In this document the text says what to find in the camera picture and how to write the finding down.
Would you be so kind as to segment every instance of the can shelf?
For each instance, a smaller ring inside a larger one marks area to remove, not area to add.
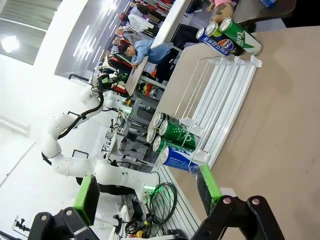
[[[195,151],[191,153],[191,159],[212,168],[237,118],[256,68],[262,66],[262,61],[255,56],[251,56],[247,61],[238,56],[204,58],[200,61],[207,61],[207,64],[192,96],[189,101],[185,101],[188,104],[180,122],[187,126],[189,133],[200,137]],[[200,89],[208,76],[210,78],[205,91],[194,114],[191,114],[195,100],[200,97]],[[185,100],[188,87],[189,84],[180,103]]]

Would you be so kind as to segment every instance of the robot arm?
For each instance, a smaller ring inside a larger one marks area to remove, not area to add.
[[[156,174],[143,173],[124,167],[116,167],[109,164],[107,159],[81,159],[64,156],[58,143],[73,128],[84,123],[89,118],[99,114],[103,107],[119,109],[122,112],[130,113],[131,107],[122,105],[124,97],[114,95],[111,91],[105,92],[94,90],[88,86],[81,94],[82,103],[89,110],[78,117],[61,113],[54,116],[49,123],[47,132],[42,142],[43,159],[51,164],[53,169],[62,175],[80,177],[95,175],[97,182],[101,185],[118,185],[132,188],[136,191],[138,198],[143,195],[144,183],[149,186],[156,186],[158,178]]]

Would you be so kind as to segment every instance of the blue pepsi can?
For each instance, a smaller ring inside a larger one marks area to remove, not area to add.
[[[200,42],[207,44],[208,46],[214,48],[215,50],[217,50],[219,53],[223,54],[224,56],[228,56],[229,51],[224,49],[218,43],[216,43],[216,41],[214,41],[212,38],[206,36],[205,31],[206,31],[206,29],[204,27],[200,28],[195,37]]]
[[[191,162],[190,152],[181,151],[171,146],[165,146],[160,152],[160,161],[163,165],[189,171],[189,163]],[[203,163],[192,160],[190,171],[192,174],[197,174],[198,166]]]
[[[216,41],[221,47],[228,50],[235,56],[240,56],[245,52],[245,50],[241,46],[236,44],[233,40],[231,40],[219,30],[219,25],[215,21],[211,22],[208,25],[204,33],[207,37]]]
[[[260,0],[263,5],[265,5],[267,8],[272,7],[273,5],[275,5],[276,0]]]

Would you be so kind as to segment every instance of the metal frame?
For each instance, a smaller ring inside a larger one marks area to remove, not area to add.
[[[191,153],[191,162],[197,160],[212,168],[237,118],[256,68],[262,66],[262,61],[254,56],[250,61],[241,60],[238,56],[203,58],[199,60],[191,79],[203,60],[207,60],[207,64],[189,98],[181,123],[188,127],[188,134],[200,137],[195,151]],[[214,70],[209,72],[212,65],[215,66]],[[207,87],[192,118],[188,118],[208,74],[211,76]],[[184,101],[187,89],[180,104]]]

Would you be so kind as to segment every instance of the beige table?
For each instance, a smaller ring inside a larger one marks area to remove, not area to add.
[[[320,27],[259,32],[263,61],[212,168],[221,187],[246,200],[262,195],[286,239],[318,240],[320,226]],[[206,46],[186,48],[157,111],[176,111],[194,58]],[[183,113],[179,109],[177,116]],[[206,217],[195,180],[170,168],[198,217]],[[225,240],[244,239],[235,229]]]

